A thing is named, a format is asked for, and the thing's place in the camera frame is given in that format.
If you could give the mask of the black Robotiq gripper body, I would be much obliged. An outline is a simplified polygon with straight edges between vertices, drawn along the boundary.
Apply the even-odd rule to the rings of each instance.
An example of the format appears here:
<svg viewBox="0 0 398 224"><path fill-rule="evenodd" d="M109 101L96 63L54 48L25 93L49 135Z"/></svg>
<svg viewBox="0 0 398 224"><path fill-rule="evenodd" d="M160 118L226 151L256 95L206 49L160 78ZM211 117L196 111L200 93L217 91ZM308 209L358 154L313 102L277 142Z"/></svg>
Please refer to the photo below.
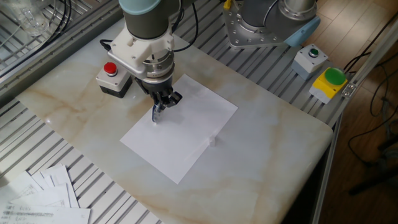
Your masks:
<svg viewBox="0 0 398 224"><path fill-rule="evenodd" d="M164 80L160 83L148 83L144 82L138 78L135 78L134 81L139 85L141 90L151 97L160 95L161 97L166 97L172 94L172 77Z"/></svg>

